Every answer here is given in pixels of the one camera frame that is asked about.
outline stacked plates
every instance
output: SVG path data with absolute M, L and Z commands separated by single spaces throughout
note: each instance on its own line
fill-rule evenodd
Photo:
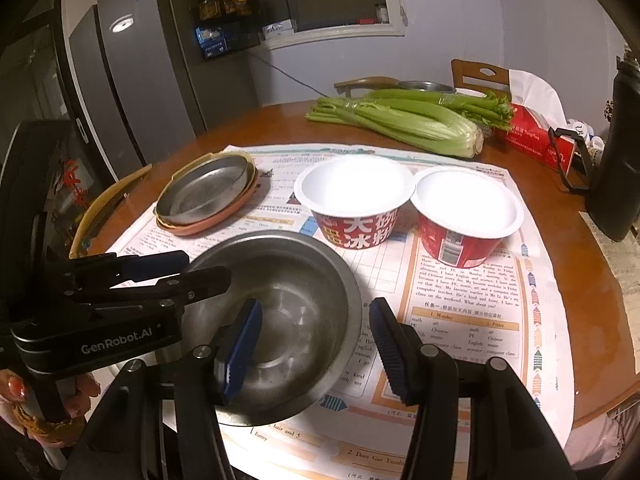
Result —
M 257 187 L 250 155 L 207 153 L 171 177 L 158 198 L 156 222 L 177 236 L 197 234 L 237 212 Z

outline black cable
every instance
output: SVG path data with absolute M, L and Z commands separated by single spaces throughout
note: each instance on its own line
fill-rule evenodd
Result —
M 284 74 L 285 76 L 287 76 L 289 79 L 293 79 L 293 81 L 295 81 L 296 83 L 302 85 L 302 86 L 306 86 L 307 88 L 313 90 L 315 93 L 320 94 L 322 97 L 329 97 L 327 94 L 323 94 L 321 91 L 316 90 L 315 88 L 313 88 L 311 85 L 308 85 L 306 83 L 303 83 L 302 81 L 300 81 L 299 79 L 296 79 L 295 77 L 293 77 L 292 75 L 287 74 L 283 69 L 278 68 L 275 65 L 272 65 L 271 63 L 269 63 L 267 60 L 261 58 L 260 56 L 256 56 L 253 52 L 249 52 L 247 51 L 247 54 L 249 54 L 249 56 L 255 57 L 255 59 L 259 59 L 261 62 L 263 62 L 265 65 L 270 66 L 271 68 L 277 70 L 278 72 Z

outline black thermos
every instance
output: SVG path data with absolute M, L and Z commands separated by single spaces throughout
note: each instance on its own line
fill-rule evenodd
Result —
M 617 242 L 640 211 L 640 66 L 626 45 L 613 80 L 609 137 L 585 206 L 600 230 Z

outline newspaper table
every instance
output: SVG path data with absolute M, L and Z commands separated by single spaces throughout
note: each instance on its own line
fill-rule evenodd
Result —
M 156 226 L 153 205 L 111 248 L 118 254 L 184 250 L 193 260 L 211 246 L 244 232 L 293 230 L 334 248 L 356 275 L 362 293 L 362 333 L 340 380 L 304 412 L 256 428 L 222 426 L 231 463 L 260 480 L 394 480 L 402 471 L 416 409 L 391 391 L 370 329 L 368 304 L 386 297 L 401 322 L 415 327 L 455 358 L 506 359 L 530 391 L 561 444 L 574 412 L 574 375 L 562 299 L 540 233 L 525 206 L 522 227 L 487 261 L 453 269 L 431 258 L 420 243 L 417 213 L 408 203 L 388 241 L 350 250 L 324 240 L 310 211 L 293 194 L 296 177 L 311 164 L 343 153 L 372 153 L 404 164 L 413 173 L 437 164 L 482 171 L 517 197 L 509 173 L 495 166 L 425 153 L 370 146 L 294 144 L 247 148 L 260 171 L 247 206 L 199 237 L 179 238 Z M 466 478 L 470 405 L 458 413 L 455 478 Z M 165 404 L 165 422 L 175 414 Z

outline wooden table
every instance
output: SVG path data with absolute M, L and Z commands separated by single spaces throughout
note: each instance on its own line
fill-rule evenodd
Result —
M 295 103 L 256 110 L 199 137 L 158 164 L 107 220 L 91 252 L 104 252 L 110 247 L 156 200 L 175 171 L 199 155 L 218 152 L 228 144 L 334 142 L 415 150 L 359 128 L 312 123 L 304 118 L 308 108 L 309 103 Z M 640 390 L 620 286 L 578 215 L 584 210 L 583 199 L 569 195 L 551 168 L 499 142 L 486 143 L 478 160 L 509 170 L 551 257 L 571 338 L 574 426 L 579 426 Z

